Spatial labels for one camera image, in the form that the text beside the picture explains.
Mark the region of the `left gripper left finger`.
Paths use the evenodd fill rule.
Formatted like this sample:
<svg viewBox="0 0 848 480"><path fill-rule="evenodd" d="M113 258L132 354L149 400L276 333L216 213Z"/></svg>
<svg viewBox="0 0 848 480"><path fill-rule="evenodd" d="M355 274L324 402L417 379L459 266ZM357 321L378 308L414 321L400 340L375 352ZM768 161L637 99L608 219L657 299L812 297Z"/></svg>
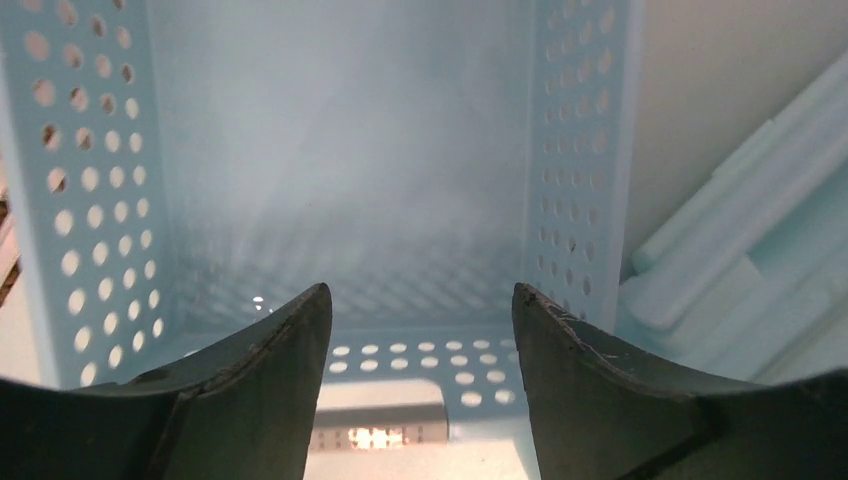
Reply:
<svg viewBox="0 0 848 480"><path fill-rule="evenodd" d="M127 383L1 384L5 479L299 479L332 325L318 283Z"/></svg>

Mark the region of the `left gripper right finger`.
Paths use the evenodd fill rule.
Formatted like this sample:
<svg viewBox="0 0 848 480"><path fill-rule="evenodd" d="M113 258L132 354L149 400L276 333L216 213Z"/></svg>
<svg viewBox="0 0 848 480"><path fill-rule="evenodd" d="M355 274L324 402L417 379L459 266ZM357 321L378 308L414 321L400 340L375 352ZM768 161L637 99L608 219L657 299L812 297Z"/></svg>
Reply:
<svg viewBox="0 0 848 480"><path fill-rule="evenodd" d="M843 479L847 373L765 386L691 369L519 283L512 321L544 479Z"/></svg>

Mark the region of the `light blue ribbed suitcase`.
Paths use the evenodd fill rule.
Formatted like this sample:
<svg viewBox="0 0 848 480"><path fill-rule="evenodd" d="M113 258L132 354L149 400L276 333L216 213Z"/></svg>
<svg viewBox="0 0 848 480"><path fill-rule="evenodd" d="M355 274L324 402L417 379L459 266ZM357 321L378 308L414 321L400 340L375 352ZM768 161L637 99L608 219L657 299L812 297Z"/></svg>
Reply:
<svg viewBox="0 0 848 480"><path fill-rule="evenodd" d="M615 332L779 382L847 362L847 61L767 120L632 255Z"/></svg>

